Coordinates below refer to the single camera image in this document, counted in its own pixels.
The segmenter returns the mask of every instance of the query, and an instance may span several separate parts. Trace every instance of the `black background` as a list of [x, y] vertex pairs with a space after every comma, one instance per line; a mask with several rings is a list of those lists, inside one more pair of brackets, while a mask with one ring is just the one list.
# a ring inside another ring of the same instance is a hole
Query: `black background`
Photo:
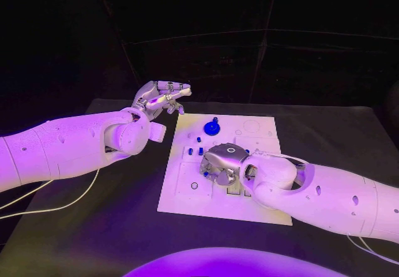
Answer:
[[[132, 99], [148, 80], [190, 83], [185, 100], [197, 102], [378, 111], [399, 79], [394, 7], [375, 0], [7, 1], [0, 136], [82, 114], [93, 98]], [[33, 186], [1, 193], [1, 202]], [[0, 244], [17, 220], [1, 222]]]

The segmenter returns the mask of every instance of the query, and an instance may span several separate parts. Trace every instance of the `small blue part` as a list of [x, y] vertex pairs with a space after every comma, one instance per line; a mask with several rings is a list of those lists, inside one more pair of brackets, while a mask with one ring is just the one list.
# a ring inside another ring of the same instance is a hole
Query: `small blue part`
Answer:
[[220, 125], [217, 124], [217, 117], [213, 117], [211, 122], [207, 122], [203, 131], [208, 136], [214, 136], [220, 132]]

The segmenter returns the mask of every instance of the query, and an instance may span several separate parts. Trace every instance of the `white robotic arm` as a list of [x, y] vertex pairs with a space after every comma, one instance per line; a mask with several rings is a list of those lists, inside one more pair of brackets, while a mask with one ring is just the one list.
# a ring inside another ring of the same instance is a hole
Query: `white robotic arm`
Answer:
[[259, 205], [324, 230], [399, 243], [399, 189], [292, 158], [295, 165], [286, 158], [262, 151], [249, 155], [227, 143], [204, 153], [200, 172], [220, 185], [239, 179]]
[[0, 137], [0, 192], [30, 182], [79, 176], [141, 152], [148, 139], [162, 141], [165, 127], [151, 122], [162, 108], [182, 107], [187, 84], [148, 82], [132, 107], [47, 121]]

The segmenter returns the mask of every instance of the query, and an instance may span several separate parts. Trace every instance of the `circular hole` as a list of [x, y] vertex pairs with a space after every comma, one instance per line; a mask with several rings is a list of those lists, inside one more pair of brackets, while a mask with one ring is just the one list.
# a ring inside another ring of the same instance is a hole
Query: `circular hole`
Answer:
[[358, 198], [357, 198], [355, 195], [351, 197], [351, 200], [352, 200], [354, 206], [357, 206], [357, 204], [358, 204]]

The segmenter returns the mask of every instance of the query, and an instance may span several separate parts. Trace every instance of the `blue knob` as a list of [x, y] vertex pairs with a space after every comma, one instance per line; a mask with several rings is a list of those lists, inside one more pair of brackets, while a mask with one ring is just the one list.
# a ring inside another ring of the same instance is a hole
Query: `blue knob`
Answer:
[[217, 117], [213, 117], [211, 122], [207, 122], [203, 131], [208, 136], [214, 136], [220, 132], [220, 125], [217, 124]]

